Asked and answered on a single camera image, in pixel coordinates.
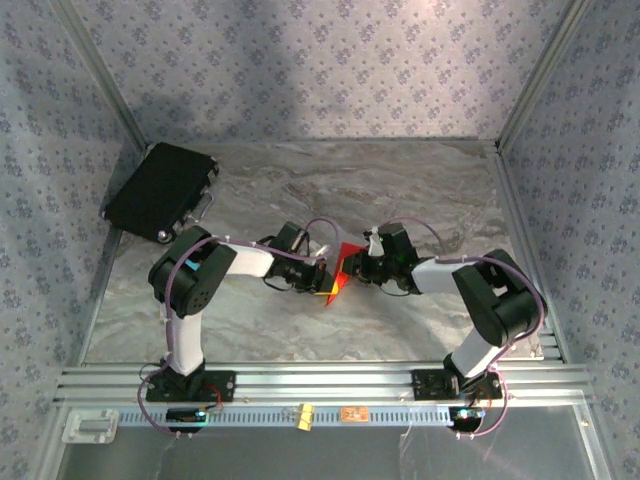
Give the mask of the red cloth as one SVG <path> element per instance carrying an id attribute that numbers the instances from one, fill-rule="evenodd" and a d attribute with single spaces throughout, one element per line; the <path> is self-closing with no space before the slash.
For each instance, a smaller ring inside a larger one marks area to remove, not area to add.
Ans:
<path id="1" fill-rule="evenodd" d="M 348 257 L 353 255 L 357 255 L 363 252 L 367 252 L 368 249 L 364 246 L 356 245 L 353 243 L 343 242 L 341 244 L 339 254 L 337 257 L 335 274 L 334 274 L 334 284 L 331 292 L 327 298 L 325 306 L 328 307 L 340 293 L 342 288 L 348 283 L 349 279 L 352 277 L 352 274 L 344 273 L 343 266 L 344 262 Z"/>

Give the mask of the black ribbed carrying case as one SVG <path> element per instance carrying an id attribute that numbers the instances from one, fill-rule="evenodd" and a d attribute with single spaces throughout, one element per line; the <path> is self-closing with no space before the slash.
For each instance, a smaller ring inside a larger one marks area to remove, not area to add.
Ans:
<path id="1" fill-rule="evenodd" d="M 140 165 L 106 206 L 105 219 L 113 227 L 168 244 L 175 240 L 172 226 L 190 219 L 192 210 L 211 191 L 207 178 L 212 156 L 169 143 L 147 149 Z"/>

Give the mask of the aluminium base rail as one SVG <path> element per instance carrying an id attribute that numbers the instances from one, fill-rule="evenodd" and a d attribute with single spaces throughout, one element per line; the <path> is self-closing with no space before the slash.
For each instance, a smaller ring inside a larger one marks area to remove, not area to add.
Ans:
<path id="1" fill-rule="evenodd" d="M 392 404 L 412 400 L 411 373 L 436 369 L 420 362 L 213 363 L 210 370 L 232 371 L 234 401 L 253 405 Z M 572 405 L 593 400 L 587 368 L 561 361 L 506 361 L 498 366 L 514 406 Z M 140 367 L 93 364 L 68 367 L 57 380 L 54 401 L 67 405 L 135 403 Z"/>

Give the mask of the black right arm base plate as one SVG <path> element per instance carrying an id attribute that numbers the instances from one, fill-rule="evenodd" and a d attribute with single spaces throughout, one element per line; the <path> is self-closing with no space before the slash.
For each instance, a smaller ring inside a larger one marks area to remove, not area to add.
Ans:
<path id="1" fill-rule="evenodd" d="M 475 378 L 463 378 L 445 369 L 411 371 L 415 400 L 497 400 L 503 398 L 496 373 L 485 372 Z"/>

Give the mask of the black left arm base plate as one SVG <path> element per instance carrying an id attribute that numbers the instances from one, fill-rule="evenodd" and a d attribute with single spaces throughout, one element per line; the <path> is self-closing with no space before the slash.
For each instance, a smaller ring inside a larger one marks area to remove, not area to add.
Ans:
<path id="1" fill-rule="evenodd" d="M 188 376 L 168 369 L 155 375 L 145 400 L 152 403 L 218 403 L 234 398 L 236 373 L 230 370 L 199 370 Z"/>

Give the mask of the aluminium side rail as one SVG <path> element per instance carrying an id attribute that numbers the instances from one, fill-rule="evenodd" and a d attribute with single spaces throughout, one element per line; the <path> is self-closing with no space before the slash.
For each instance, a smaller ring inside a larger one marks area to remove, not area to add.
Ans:
<path id="1" fill-rule="evenodd" d="M 118 159 L 113 167 L 106 191 L 102 195 L 97 210 L 98 225 L 105 231 L 98 242 L 98 257 L 96 270 L 91 278 L 87 294 L 88 297 L 81 310 L 79 319 L 80 332 L 77 334 L 77 344 L 74 346 L 74 356 L 70 361 L 72 366 L 82 366 L 91 342 L 97 312 L 100 309 L 108 279 L 112 270 L 117 246 L 122 236 L 122 231 L 113 227 L 104 217 L 106 206 L 111 202 L 118 191 L 139 166 L 146 155 L 148 144 L 136 142 L 124 144 L 120 150 Z"/>
<path id="2" fill-rule="evenodd" d="M 496 189 L 516 260 L 538 288 L 547 304 L 547 317 L 539 333 L 544 360 L 567 363 L 566 341 L 558 324 L 556 305 L 546 282 L 541 260 L 526 219 L 524 204 L 519 196 L 514 176 L 510 171 L 508 162 L 499 151 L 496 151 L 494 165 Z"/>

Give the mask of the aluminium corner post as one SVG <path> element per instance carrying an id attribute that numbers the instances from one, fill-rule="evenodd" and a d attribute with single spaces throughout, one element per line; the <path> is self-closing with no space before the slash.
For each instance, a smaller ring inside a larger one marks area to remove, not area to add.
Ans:
<path id="1" fill-rule="evenodd" d="M 48 0 L 56 17 L 64 27 L 71 42 L 90 72 L 106 103 L 113 110 L 124 131 L 140 152 L 146 149 L 146 139 L 132 111 L 100 55 L 89 30 L 84 25 L 72 0 Z"/>
<path id="2" fill-rule="evenodd" d="M 554 71 L 570 46 L 580 24 L 594 0 L 568 0 L 559 20 L 551 30 L 549 41 L 541 52 L 525 86 L 496 139 L 496 149 L 506 155 L 525 127 L 536 103 L 544 93 Z"/>

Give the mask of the white plastic bracket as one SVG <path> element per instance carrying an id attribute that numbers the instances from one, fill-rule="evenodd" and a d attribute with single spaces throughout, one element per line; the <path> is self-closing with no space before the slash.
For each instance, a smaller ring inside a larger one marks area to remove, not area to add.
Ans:
<path id="1" fill-rule="evenodd" d="M 65 444 L 110 444 L 115 439 L 119 412 L 113 409 L 72 409 L 62 432 Z"/>

